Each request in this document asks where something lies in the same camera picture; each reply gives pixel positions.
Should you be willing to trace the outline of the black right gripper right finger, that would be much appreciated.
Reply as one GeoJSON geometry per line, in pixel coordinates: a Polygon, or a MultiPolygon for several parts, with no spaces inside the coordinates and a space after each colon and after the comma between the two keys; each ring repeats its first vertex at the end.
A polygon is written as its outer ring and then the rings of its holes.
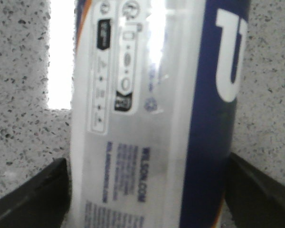
{"type": "Polygon", "coordinates": [[[285,228],[285,185],[232,153],[225,199],[238,228],[285,228]]]}

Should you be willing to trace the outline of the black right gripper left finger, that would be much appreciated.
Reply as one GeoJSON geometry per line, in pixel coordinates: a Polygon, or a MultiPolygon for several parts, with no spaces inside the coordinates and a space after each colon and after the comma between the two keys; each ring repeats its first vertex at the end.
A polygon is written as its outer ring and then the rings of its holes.
{"type": "Polygon", "coordinates": [[[58,158],[0,199],[0,228],[59,228],[69,206],[67,161],[58,158]]]}

